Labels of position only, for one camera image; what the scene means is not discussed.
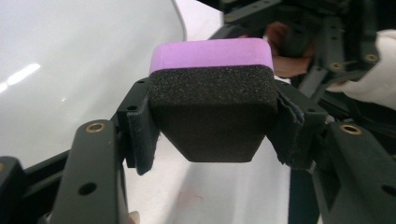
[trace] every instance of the black foam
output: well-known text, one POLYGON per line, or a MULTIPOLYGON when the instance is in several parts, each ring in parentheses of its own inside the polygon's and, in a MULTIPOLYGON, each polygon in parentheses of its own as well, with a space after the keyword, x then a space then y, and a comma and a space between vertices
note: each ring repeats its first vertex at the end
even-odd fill
POLYGON ((251 161, 277 111, 263 65, 156 71, 148 94, 156 125, 189 161, 251 161))
POLYGON ((155 126, 149 111, 149 98, 146 95, 136 111, 128 112, 132 148, 136 171, 139 175, 148 172, 154 162, 160 131, 155 126))

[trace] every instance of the screw hole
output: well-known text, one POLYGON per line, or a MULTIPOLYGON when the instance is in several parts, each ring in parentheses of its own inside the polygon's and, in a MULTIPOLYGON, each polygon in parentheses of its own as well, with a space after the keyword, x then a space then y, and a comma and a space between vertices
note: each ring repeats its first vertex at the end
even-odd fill
POLYGON ((382 190, 384 190, 387 194, 390 194, 393 197, 396 197, 396 188, 388 185, 383 185, 382 190))
POLYGON ((224 21, 232 21, 233 20, 233 16, 225 16, 224 17, 224 21))
POLYGON ((79 195, 85 196, 85 195, 89 195, 89 194, 93 193, 95 190, 96 190, 96 184, 88 183, 88 184, 81 186, 81 188, 79 188, 79 190, 78 190, 78 193, 79 193, 79 195))
POLYGON ((338 70, 341 68, 341 64, 340 63, 332 63, 332 64, 330 64, 330 68, 338 70))
POLYGON ((378 60, 378 57, 374 54, 367 54, 366 55, 366 60, 370 62, 375 62, 378 60))
POLYGON ((89 125, 85 131, 87 133, 99 133, 101 132, 104 128, 106 127, 106 125, 104 123, 93 123, 91 125, 89 125))
POLYGON ((137 106, 135 106, 135 105, 130 105, 130 106, 127 107, 127 109, 128 109, 128 110, 135 111, 135 110, 137 110, 137 106))
POLYGON ((346 133, 356 134, 356 135, 361 134, 361 129, 352 125, 342 125, 340 128, 346 133))

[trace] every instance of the hand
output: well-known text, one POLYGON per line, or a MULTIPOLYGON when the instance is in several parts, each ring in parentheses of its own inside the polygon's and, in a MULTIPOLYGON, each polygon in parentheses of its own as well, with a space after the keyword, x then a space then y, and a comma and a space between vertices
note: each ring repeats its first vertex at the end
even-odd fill
POLYGON ((305 74, 314 54, 313 45, 310 45, 302 58, 280 56, 279 52, 288 30, 289 26, 278 21, 269 24, 265 30, 272 51, 274 72, 278 77, 295 77, 305 74))

